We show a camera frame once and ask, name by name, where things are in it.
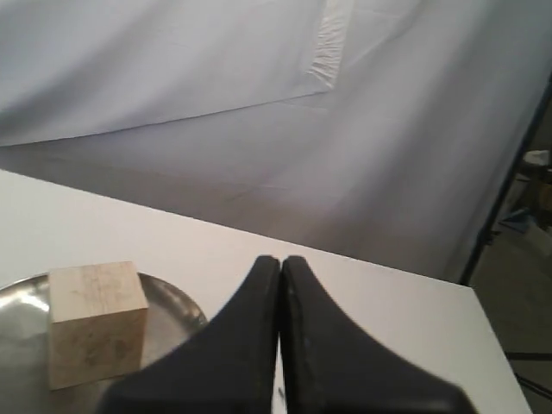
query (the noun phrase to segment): silver tray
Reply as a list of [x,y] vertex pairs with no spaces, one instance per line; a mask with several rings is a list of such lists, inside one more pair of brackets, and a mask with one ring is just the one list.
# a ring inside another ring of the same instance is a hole
[[[149,302],[141,365],[157,361],[207,324],[185,293],[140,274]],[[114,379],[50,391],[47,386],[48,279],[46,275],[0,290],[0,412],[93,413]]]

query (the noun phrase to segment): wooden cube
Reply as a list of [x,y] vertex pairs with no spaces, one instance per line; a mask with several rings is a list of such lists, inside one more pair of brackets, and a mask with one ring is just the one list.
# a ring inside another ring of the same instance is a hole
[[140,369],[147,300],[131,262],[50,272],[49,385]]

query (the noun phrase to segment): white cloth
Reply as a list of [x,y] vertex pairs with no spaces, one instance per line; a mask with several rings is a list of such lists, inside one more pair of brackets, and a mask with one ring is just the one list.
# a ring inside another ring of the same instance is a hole
[[353,0],[0,0],[0,145],[330,90]]
[[549,0],[357,0],[333,91],[0,166],[455,280],[551,68]]

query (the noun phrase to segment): white backdrop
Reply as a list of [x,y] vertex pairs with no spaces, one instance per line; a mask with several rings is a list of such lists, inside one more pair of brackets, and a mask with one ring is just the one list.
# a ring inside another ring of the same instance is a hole
[[0,166],[454,280],[551,69],[549,0],[357,0],[333,91]]

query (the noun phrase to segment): white tabletop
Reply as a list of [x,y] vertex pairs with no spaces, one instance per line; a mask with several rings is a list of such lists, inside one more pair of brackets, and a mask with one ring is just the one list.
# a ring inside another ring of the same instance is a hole
[[132,260],[211,318],[258,255],[300,254],[363,329],[460,385],[480,414],[530,414],[470,288],[10,172],[0,172],[0,200],[0,285],[56,267]]

